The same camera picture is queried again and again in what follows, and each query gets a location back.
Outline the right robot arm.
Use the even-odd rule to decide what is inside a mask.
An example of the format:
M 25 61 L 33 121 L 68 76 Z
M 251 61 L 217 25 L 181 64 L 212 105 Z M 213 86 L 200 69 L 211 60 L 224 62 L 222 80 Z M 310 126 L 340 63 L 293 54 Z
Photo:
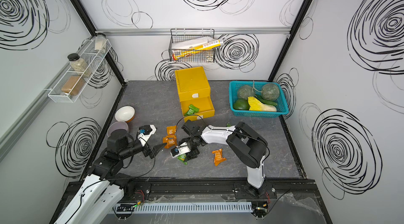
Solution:
M 247 168 L 247 185 L 244 190 L 251 197 L 259 198 L 265 194 L 264 162 L 270 155 L 267 141 L 249 125 L 239 122 L 230 127 L 199 126 L 194 121 L 186 121 L 182 130 L 188 134 L 171 155 L 185 155 L 185 160 L 195 159 L 199 155 L 199 146 L 221 144 L 229 146 Z

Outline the yellow drawer cabinet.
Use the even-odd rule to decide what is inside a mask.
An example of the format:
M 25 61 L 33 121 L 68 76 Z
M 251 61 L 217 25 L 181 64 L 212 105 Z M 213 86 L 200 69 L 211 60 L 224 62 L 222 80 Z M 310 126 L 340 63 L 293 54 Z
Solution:
M 190 105 L 198 108 L 198 114 L 203 117 L 214 115 L 211 89 L 203 67 L 176 70 L 175 78 L 183 115 Z

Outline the yellow drawer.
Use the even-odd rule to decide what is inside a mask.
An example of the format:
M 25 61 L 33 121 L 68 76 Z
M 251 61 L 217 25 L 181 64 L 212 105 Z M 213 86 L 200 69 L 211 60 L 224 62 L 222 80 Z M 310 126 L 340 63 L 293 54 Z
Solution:
M 210 97 L 185 100 L 181 101 L 180 104 L 184 116 L 184 122 L 188 120 L 196 121 L 206 119 L 215 115 L 215 109 Z M 195 110 L 195 112 L 191 115 L 188 112 L 190 108 L 192 108 L 192 110 L 197 108 L 198 111 Z

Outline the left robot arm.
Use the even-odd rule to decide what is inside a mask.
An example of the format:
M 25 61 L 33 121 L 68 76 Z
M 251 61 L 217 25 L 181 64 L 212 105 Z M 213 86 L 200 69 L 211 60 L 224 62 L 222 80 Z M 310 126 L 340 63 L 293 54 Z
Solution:
M 103 154 L 93 162 L 88 175 L 56 224 L 100 224 L 107 214 L 131 192 L 128 184 L 133 177 L 121 174 L 124 160 L 138 153 L 154 159 L 166 145 L 151 147 L 149 138 L 157 131 L 155 125 L 139 128 L 136 137 L 126 129 L 116 129 L 107 139 Z

